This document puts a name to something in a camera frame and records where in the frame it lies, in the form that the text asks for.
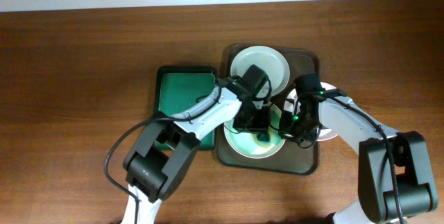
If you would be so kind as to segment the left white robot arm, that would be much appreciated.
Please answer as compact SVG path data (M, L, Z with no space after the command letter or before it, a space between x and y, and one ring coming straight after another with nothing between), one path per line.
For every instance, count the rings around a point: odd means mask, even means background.
M186 176L202 139L229 121L248 131L263 100L259 91L269 83L265 75L224 78L189 109L171 116L159 111L140 123L142 133L123 160L129 196L123 222L153 223Z

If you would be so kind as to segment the grey-white plate with green stain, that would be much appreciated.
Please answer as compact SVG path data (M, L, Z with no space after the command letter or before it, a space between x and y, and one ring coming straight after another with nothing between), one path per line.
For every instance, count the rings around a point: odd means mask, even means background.
M290 68L284 56L267 46L251 46L240 51L230 65L231 76L243 76L252 65L262 69L271 81L271 96L284 90L290 79Z

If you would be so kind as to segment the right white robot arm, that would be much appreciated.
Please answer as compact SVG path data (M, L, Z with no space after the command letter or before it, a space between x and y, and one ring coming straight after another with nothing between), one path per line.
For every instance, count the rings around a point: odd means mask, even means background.
M313 146L333 130L359 156L358 199L327 223L406 223L438 207L425 138L400 132L364 112L344 91L322 87L317 74L297 77L284 91L282 138Z

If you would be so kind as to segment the pinkish white plate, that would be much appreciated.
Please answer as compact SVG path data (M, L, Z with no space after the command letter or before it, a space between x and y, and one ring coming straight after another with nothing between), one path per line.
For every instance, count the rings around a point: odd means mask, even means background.
M334 85L331 85L331 84L325 83L325 82L321 82L321 87L325 90L336 89L336 87ZM295 88L291 89L289 87L289 93L287 94L287 99L296 100L296 98L297 98L296 89ZM289 103L285 103L284 109L292 110L292 109L294 109L294 106L290 106ZM333 131L332 129L322 127L320 134L317 138L317 141L327 141L327 140L333 139L337 136L338 136L338 134L335 131Z

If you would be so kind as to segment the green yellow scrubbing sponge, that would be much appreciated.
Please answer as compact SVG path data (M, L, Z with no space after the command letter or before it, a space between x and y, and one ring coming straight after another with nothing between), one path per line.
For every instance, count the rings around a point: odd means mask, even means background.
M269 132L259 132L256 134L257 141L261 144L269 144L271 142L271 136Z

